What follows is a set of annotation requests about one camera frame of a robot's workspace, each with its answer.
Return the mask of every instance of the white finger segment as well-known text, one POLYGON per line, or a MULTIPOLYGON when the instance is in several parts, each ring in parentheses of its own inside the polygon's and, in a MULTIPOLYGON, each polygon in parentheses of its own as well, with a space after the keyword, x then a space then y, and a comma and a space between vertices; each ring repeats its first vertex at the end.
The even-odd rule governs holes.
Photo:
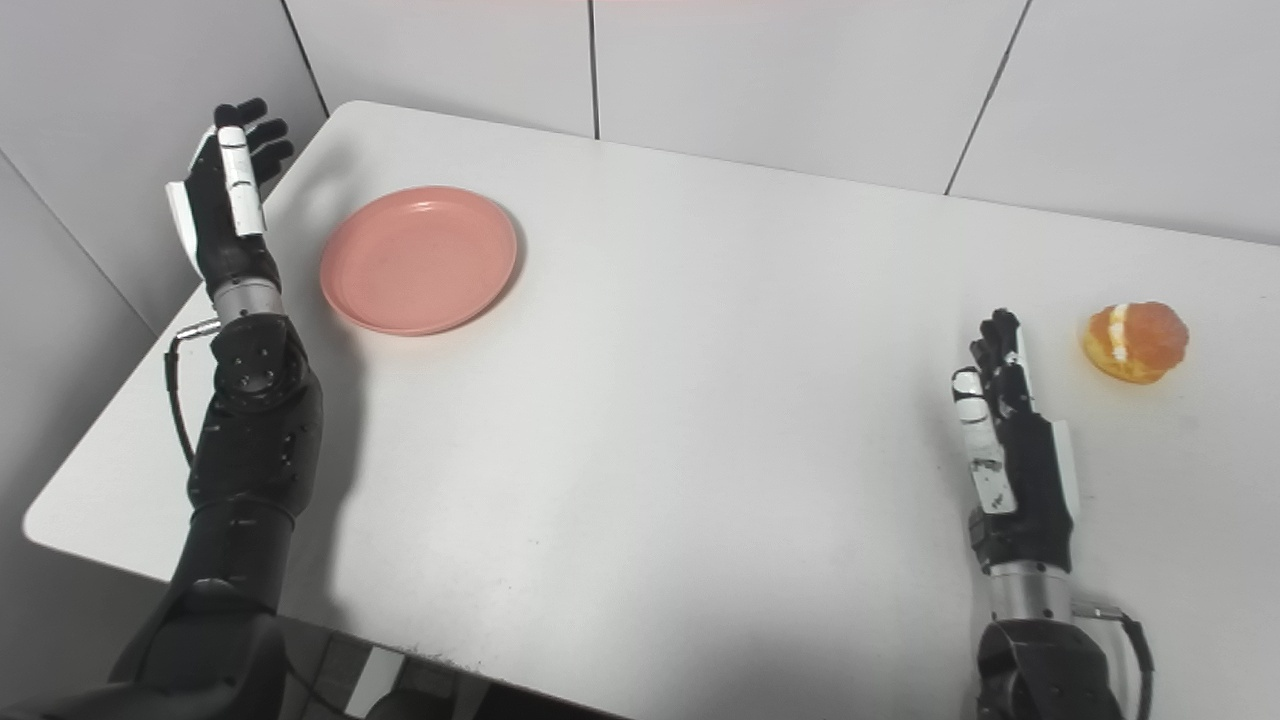
POLYGON ((262 219, 262 200, 257 193, 244 128, 218 128, 218 147, 223 155, 223 174, 227 177, 227 196, 230 199, 236 234, 264 234, 266 220, 262 219))
POLYGON ((1023 382, 1027 383, 1027 405, 1030 406, 1032 413, 1036 411, 1036 391, 1032 389, 1032 366, 1027 361, 1027 340, 1023 337, 1023 327, 1018 325, 1018 333, 1014 336, 1018 342, 1018 352, 1010 361, 1011 365, 1019 365, 1023 369, 1023 382))
POLYGON ((178 241, 182 242, 191 266, 196 274, 204 277, 200 265, 196 263, 196 219, 191 215, 191 197, 187 196, 187 186, 183 182, 169 182, 164 186, 164 193, 169 199, 169 214, 173 215, 173 225, 178 229, 178 241))
POLYGON ((1018 511, 1018 498, 1005 471, 1005 448, 996 438, 996 425, 991 409, 982 396, 982 379, 977 372, 960 372, 951 380, 956 415, 965 451, 969 455, 969 474, 983 512, 1005 515, 1018 511))

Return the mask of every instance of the robotic arm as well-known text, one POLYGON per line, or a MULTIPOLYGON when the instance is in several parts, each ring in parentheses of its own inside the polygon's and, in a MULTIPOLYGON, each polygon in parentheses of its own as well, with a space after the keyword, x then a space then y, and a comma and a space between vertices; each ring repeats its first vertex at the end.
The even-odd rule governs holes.
POLYGON ((188 455, 195 509, 169 591, 110 684, 0 710, 4 720, 275 720, 287 660, 275 623, 289 538, 311 497, 320 383, 284 314, 259 183, 293 147, 262 100, 221 105, 182 183, 179 236, 218 311, 214 396, 188 455))
POLYGON ((951 393, 978 489, 970 544, 991 579, 992 623, 978 643, 982 720, 1121 720, 1107 657, 1073 614, 1117 620, 1143 674, 1138 720, 1151 708, 1151 651, 1119 610, 1074 603, 1068 577, 1079 492, 1065 424, 1036 411, 1018 318, 996 310, 970 351, 977 366, 951 393))

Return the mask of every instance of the black cable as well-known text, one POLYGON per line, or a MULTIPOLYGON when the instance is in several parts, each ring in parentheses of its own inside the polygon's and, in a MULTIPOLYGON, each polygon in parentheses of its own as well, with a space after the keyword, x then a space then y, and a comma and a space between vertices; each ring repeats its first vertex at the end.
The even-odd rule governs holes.
MULTIPOLYGON (((164 386, 169 392, 169 411, 173 414, 173 427, 178 430, 178 443, 182 446, 182 455, 187 459, 187 465, 191 465, 196 459, 196 452, 191 448, 191 437, 187 434, 187 424, 182 419, 182 405, 178 401, 178 346, 182 345, 183 338, 174 336, 169 341, 169 351, 164 354, 164 386)), ((293 660, 288 655, 284 656, 284 667, 289 675, 302 685, 302 691, 307 693, 307 697, 315 701, 316 705, 324 707, 329 712, 333 712, 338 717, 346 720, 360 720, 358 717, 352 717, 340 710, 337 705, 329 702, 315 689, 315 685, 308 683, 298 669, 293 666, 293 660)))
POLYGON ((311 683, 306 682, 306 679, 302 676, 302 673, 298 673, 298 669, 293 666, 293 661, 289 660, 288 656, 284 657, 284 666, 289 671, 289 676, 292 676, 294 682, 302 685, 302 689, 306 691, 307 697, 315 701, 316 705, 328 710, 329 712, 333 712, 338 717, 346 717, 347 720, 360 720, 358 717, 352 717, 351 715, 347 715, 344 710, 339 708, 337 705, 325 700, 324 696, 321 696, 320 692, 316 691, 311 683))
POLYGON ((1124 634, 1129 635, 1129 644, 1133 646, 1133 655, 1138 659, 1138 671, 1142 673, 1142 687, 1138 691, 1138 715, 1134 720, 1148 720, 1151 716, 1152 684, 1156 675, 1156 661, 1151 656, 1151 646, 1147 644, 1147 634, 1142 629, 1142 623, 1121 614, 1120 626, 1124 634))
POLYGON ((182 455, 191 465, 196 459, 196 452, 191 448, 191 437, 187 436, 187 424, 182 420, 182 404, 178 400, 178 346, 182 338, 174 336, 169 341, 169 352, 164 354, 164 387, 169 392, 169 411, 173 413, 173 427, 178 430, 178 445, 182 446, 182 455))

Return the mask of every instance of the white table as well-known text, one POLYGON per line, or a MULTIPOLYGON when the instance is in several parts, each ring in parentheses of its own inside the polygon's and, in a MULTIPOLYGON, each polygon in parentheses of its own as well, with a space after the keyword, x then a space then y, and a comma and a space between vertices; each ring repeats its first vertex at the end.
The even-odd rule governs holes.
MULTIPOLYGON (((287 614, 644 720, 970 717, 987 588, 948 378, 1007 305, 1075 430, 1075 587, 1146 621, 1156 716, 1277 710, 1277 249, 372 104, 268 220, 326 393, 287 614), (325 237, 416 184, 511 213, 515 284, 436 337, 344 325, 325 237), (1130 387, 1078 332, 1146 299, 1192 345, 1130 387)), ((207 315, 197 292, 173 328, 207 315)), ((169 577, 189 507, 163 345, 32 506, 36 542, 169 577)), ((189 343, 188 423, 211 368, 189 343)))

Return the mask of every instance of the floor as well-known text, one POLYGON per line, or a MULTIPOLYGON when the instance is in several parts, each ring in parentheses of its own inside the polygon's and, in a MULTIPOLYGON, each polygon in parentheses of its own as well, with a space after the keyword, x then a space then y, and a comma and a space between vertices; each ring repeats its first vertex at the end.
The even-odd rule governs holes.
MULTIPOLYGON (((452 720, 608 720, 611 716, 494 683, 424 657, 398 652, 282 618, 289 660, 315 693, 348 716, 364 717, 370 687, 381 697, 384 688, 408 688, 452 701, 452 720)), ((284 691, 280 720, 339 720, 291 678, 284 691)))

